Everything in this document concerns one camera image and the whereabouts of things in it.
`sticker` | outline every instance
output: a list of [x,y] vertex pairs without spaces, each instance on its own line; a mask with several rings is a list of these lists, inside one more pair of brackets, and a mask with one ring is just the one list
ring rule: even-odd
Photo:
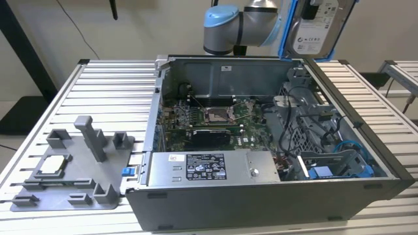
[[170,162],[185,162],[185,155],[183,154],[170,154],[169,155]]
[[304,20],[294,42],[294,50],[301,55],[320,54],[338,10],[338,1],[325,0],[316,19]]
[[222,66],[221,67],[221,71],[231,71],[233,70],[233,66]]
[[227,179],[223,154],[187,154],[186,157],[186,178],[189,180]]

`black pole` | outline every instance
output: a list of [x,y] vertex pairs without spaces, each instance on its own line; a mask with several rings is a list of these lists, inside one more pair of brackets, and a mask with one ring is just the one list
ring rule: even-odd
[[10,8],[6,0],[0,0],[0,30],[32,77],[40,93],[43,94],[47,102],[51,103],[55,95],[58,94],[58,89],[55,88],[52,79],[40,62],[26,32],[20,27],[12,9]]
[[118,9],[117,9],[117,0],[110,0],[111,3],[111,10],[115,21],[118,20]]

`aluminum extrusion table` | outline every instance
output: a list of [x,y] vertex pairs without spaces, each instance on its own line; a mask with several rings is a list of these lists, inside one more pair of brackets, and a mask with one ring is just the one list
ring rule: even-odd
[[[372,87],[350,65],[318,64],[362,115],[390,151],[418,179],[418,128]],[[50,108],[0,175],[2,234],[151,234],[142,230],[126,198],[111,211],[11,212],[11,200],[30,176],[48,145],[47,134],[67,128],[82,135],[73,122],[91,115],[106,135],[127,131],[135,136],[130,165],[142,162],[143,140],[155,81],[154,61],[95,61],[79,64]],[[182,235],[389,235],[418,234],[418,183],[393,200],[369,205],[344,222],[296,224],[181,232]]]

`gray plastic bracket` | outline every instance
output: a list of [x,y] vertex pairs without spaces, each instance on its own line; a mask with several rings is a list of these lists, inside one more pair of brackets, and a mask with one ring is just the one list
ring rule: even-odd
[[79,116],[74,122],[74,126],[82,131],[85,136],[85,141],[91,149],[93,155],[98,162],[107,160],[106,153],[103,151],[103,146],[106,145],[106,138],[102,130],[95,131],[93,126],[91,116]]
[[86,182],[77,182],[74,183],[74,186],[78,189],[94,189],[97,186],[97,182],[94,181],[94,179],[78,179],[79,181],[86,181]]
[[34,175],[34,178],[36,178],[36,179],[60,179],[60,178],[63,178],[66,165],[73,160],[71,154],[63,154],[63,156],[64,156],[64,162],[63,162],[63,165],[62,165],[62,169],[59,169],[52,174],[44,174],[44,173],[42,173],[42,171],[38,171],[38,173]]
[[68,202],[74,206],[91,204],[91,197],[87,193],[71,193],[68,196]]
[[63,144],[63,140],[71,140],[71,136],[66,129],[52,129],[48,137],[47,142],[54,149],[66,148]]
[[35,197],[35,195],[28,195],[28,196],[19,196],[16,195],[12,199],[12,203],[18,207],[35,207],[36,202],[39,202],[39,198]]
[[105,191],[101,184],[97,184],[93,196],[99,204],[113,204],[119,197],[113,185],[110,185],[107,190]]
[[115,149],[130,149],[133,147],[129,135],[126,132],[115,132],[113,142]]

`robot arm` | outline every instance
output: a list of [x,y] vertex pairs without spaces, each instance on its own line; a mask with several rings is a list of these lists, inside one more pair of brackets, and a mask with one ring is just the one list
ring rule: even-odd
[[205,18],[205,51],[226,55],[238,46],[271,46],[284,60],[328,61],[357,0],[251,0],[211,7]]

